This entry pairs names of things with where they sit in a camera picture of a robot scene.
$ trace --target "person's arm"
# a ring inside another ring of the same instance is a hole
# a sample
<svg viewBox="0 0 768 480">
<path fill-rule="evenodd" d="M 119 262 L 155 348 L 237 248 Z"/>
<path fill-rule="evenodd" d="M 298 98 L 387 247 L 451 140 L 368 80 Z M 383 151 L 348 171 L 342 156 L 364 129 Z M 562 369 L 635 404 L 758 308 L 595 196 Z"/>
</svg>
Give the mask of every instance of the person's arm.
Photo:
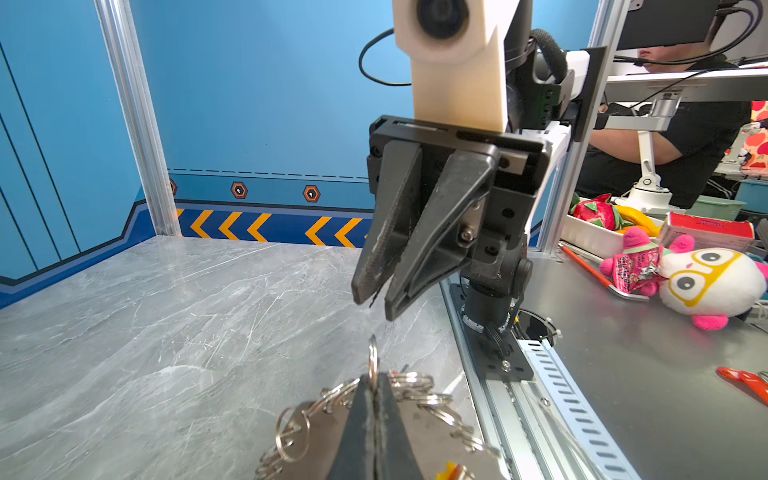
<svg viewBox="0 0 768 480">
<path fill-rule="evenodd" d="M 654 133 L 654 163 L 668 164 L 682 157 L 683 154 L 666 138 Z M 632 130 L 595 130 L 589 144 L 619 160 L 632 164 L 640 163 L 640 141 L 637 132 Z"/>
</svg>

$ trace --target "screw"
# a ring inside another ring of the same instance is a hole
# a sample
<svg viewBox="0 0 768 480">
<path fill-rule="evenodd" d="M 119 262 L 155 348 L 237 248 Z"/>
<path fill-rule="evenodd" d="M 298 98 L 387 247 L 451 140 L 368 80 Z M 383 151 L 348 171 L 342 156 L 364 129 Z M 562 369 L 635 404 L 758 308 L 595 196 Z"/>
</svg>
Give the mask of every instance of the screw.
<svg viewBox="0 0 768 480">
<path fill-rule="evenodd" d="M 475 231 L 471 227 L 465 227 L 458 237 L 465 242 L 471 242 L 475 239 Z"/>
</svg>

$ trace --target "marble tabletop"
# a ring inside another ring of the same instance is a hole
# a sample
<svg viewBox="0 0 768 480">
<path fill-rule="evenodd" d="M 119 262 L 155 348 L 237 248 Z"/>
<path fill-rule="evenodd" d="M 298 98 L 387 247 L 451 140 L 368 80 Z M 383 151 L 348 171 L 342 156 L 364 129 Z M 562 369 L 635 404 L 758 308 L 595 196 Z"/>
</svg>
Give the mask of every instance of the marble tabletop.
<svg viewBox="0 0 768 480">
<path fill-rule="evenodd" d="M 372 333 L 442 391 L 463 370 L 439 288 L 387 322 L 352 302 L 358 255 L 155 237 L 0 310 L 0 477 L 251 480 L 277 414 L 364 373 Z"/>
</svg>

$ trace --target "red and white box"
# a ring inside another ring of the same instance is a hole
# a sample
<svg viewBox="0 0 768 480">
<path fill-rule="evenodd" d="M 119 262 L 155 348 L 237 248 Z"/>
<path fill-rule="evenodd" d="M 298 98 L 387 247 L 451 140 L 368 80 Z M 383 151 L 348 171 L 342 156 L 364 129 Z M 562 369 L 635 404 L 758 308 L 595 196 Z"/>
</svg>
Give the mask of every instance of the red and white box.
<svg viewBox="0 0 768 480">
<path fill-rule="evenodd" d="M 750 222 L 668 213 L 659 234 L 661 243 L 668 247 L 674 239 L 685 234 L 696 239 L 696 250 L 722 247 L 744 252 L 755 240 L 755 229 Z"/>
</svg>

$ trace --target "white plush toy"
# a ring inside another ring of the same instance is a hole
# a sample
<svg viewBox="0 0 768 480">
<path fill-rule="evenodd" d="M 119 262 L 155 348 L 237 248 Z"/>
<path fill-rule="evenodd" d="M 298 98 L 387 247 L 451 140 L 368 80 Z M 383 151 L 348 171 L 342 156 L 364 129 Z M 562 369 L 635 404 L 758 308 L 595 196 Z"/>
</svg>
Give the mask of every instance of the white plush toy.
<svg viewBox="0 0 768 480">
<path fill-rule="evenodd" d="M 659 284 L 659 296 L 699 328 L 719 330 L 766 292 L 768 265 L 727 248 L 693 250 L 693 240 L 678 237 L 665 249 L 657 273 L 668 280 Z"/>
</svg>

